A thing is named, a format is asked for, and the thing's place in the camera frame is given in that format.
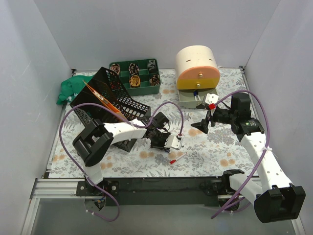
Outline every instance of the green compartment tray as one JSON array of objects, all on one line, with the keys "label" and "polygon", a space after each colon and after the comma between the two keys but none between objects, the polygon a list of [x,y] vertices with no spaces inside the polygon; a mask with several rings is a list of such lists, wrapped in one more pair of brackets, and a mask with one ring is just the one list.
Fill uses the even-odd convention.
[{"label": "green compartment tray", "polygon": [[[149,73],[148,71],[148,61],[149,60],[155,60],[156,61],[156,70],[157,72]],[[131,88],[129,84],[129,80],[132,75],[129,73],[129,64],[135,63],[138,65],[139,68],[139,78],[140,78],[140,87],[137,88]],[[160,73],[158,70],[158,64],[156,59],[147,59],[147,60],[132,60],[132,61],[121,61],[121,62],[112,62],[110,63],[110,67],[112,64],[119,64],[120,65],[120,73],[119,78],[121,79],[123,85],[125,86],[127,92],[130,96],[136,96],[136,95],[147,95],[147,94],[157,94],[160,91],[160,84],[161,84],[161,78],[160,78],[160,84],[157,86],[151,86],[150,85],[150,79],[153,77],[153,75],[157,74],[160,77]]]}]

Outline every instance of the white wall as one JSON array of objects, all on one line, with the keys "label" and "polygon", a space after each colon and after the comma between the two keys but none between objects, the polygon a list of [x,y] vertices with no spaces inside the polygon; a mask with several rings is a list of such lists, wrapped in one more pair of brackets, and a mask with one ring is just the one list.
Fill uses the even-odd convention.
[{"label": "white wall", "polygon": [[70,69],[33,0],[0,0],[0,234],[21,232]]},{"label": "white wall", "polygon": [[313,234],[312,12],[313,1],[281,0],[246,67],[250,89],[267,111],[279,164],[306,191],[300,217],[308,235]]},{"label": "white wall", "polygon": [[151,58],[174,68],[186,46],[245,65],[279,0],[35,0],[71,68]]}]

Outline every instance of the black mesh item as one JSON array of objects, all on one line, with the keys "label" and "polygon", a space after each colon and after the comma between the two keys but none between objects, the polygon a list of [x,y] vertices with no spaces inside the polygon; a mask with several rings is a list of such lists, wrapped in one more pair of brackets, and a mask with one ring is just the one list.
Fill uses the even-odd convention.
[{"label": "black mesh item", "polygon": [[[94,88],[112,105],[119,109],[129,121],[138,117],[151,115],[151,108],[133,100],[126,91],[123,83],[119,79],[119,76],[114,71],[101,67],[101,69],[90,80],[88,85]],[[79,92],[70,105],[71,107],[74,107],[82,103],[95,103],[102,105],[100,100],[92,94],[87,86]],[[92,119],[100,119],[101,122],[106,123],[119,122],[119,119],[114,115],[104,109],[91,105],[83,106],[74,111],[84,126],[87,126]],[[114,145],[130,152],[135,142],[136,139],[133,139],[130,141],[118,142]]]}]

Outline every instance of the green fabric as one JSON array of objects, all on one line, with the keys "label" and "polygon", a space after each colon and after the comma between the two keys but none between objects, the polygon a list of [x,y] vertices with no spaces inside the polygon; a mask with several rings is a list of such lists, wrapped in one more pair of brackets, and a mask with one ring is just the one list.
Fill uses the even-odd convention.
[{"label": "green fabric", "polygon": [[93,76],[74,76],[61,83],[61,92],[57,104],[72,102],[79,92],[85,87],[83,81],[89,83]]}]

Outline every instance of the table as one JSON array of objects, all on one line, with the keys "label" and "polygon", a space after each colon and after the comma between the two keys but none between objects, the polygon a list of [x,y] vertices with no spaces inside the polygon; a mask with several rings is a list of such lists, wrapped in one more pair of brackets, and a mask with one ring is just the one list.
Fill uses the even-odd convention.
[{"label": "table", "polygon": [[[91,76],[96,72],[77,72],[76,75]],[[221,79],[216,88],[220,97],[230,92],[246,89],[239,69],[220,69]],[[135,96],[136,101],[151,106],[153,111],[165,101],[178,103],[175,70],[160,70],[160,93]],[[230,98],[225,102],[230,105]],[[170,120],[170,132],[180,129],[180,114],[174,105],[160,109]],[[254,165],[240,146],[229,125],[217,124],[206,135],[190,126],[205,117],[205,110],[183,109],[183,147],[170,153],[150,148],[150,140],[137,140],[130,153],[111,146],[101,161],[102,175],[108,177],[189,177],[221,176],[228,169],[241,169],[249,174]],[[80,158],[72,145],[73,139],[84,129],[77,115],[72,112],[65,121],[62,136],[69,152],[76,160]],[[187,152],[186,157],[170,165],[169,162]],[[64,152],[59,140],[54,153],[49,178],[82,178],[83,174]]]}]

